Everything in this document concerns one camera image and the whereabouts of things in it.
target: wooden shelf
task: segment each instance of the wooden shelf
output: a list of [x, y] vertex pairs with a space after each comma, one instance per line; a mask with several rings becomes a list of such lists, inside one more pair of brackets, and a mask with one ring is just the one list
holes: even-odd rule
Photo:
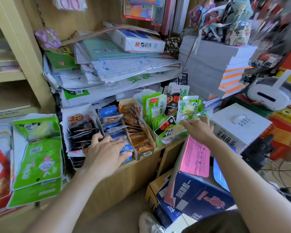
[[11, 73], [2, 72], [2, 73], [0, 73], [0, 83], [19, 81], [19, 80], [26, 80], [23, 72], [11, 72]]

